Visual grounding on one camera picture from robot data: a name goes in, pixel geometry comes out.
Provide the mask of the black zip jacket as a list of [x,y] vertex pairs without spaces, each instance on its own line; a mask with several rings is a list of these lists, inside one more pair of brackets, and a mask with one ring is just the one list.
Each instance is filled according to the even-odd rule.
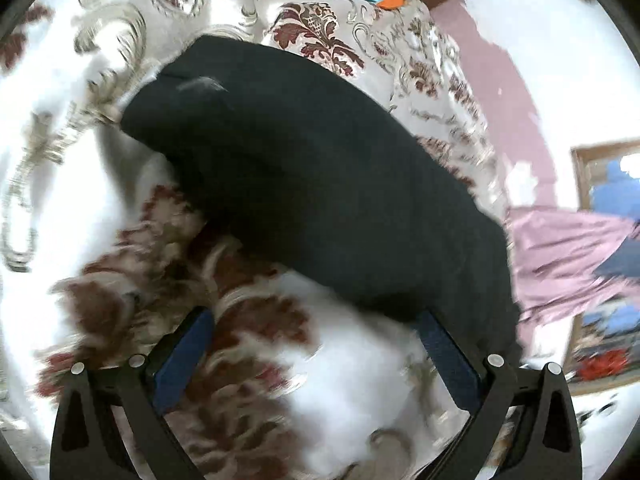
[[434,311],[474,349],[521,359],[501,226],[343,78],[204,36],[132,98],[120,126],[254,254],[399,322]]

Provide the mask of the red garment outside window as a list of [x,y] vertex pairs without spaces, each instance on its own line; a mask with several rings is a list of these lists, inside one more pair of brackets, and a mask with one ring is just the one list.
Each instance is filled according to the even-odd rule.
[[581,380],[591,382],[600,378],[620,374],[628,364],[627,352],[608,350],[595,354],[579,362],[577,375]]

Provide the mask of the wooden framed barred window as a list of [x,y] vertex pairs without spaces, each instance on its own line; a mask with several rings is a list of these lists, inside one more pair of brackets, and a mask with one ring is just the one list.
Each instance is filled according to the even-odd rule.
[[[639,142],[637,140],[575,148],[572,151],[579,206],[598,214],[639,221]],[[600,266],[639,278],[639,240],[626,242]],[[620,374],[586,382],[577,375],[582,359],[608,350],[627,352]],[[639,297],[615,297],[574,319],[565,364],[570,367],[570,391],[600,393],[639,380]]]

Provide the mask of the floral satin bedspread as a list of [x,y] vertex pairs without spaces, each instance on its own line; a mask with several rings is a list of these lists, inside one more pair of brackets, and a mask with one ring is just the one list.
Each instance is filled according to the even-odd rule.
[[[501,217],[495,152],[454,38],[420,0],[35,0],[1,52],[1,431],[26,470],[49,473],[56,401],[47,359],[79,330],[58,283],[112,258],[172,177],[117,128],[126,101],[194,39],[216,35],[306,55],[398,119]],[[285,479],[411,479],[462,429],[416,336],[284,271],[218,304],[273,322],[219,352],[206,396],[215,425],[170,416],[215,479],[258,463]]]

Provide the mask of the pink satin curtain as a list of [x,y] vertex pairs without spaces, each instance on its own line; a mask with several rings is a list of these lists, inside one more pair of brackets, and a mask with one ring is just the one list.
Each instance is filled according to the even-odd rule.
[[615,297],[639,297],[639,279],[600,270],[639,222],[588,210],[514,207],[506,216],[513,296],[520,323],[538,326],[576,315]]

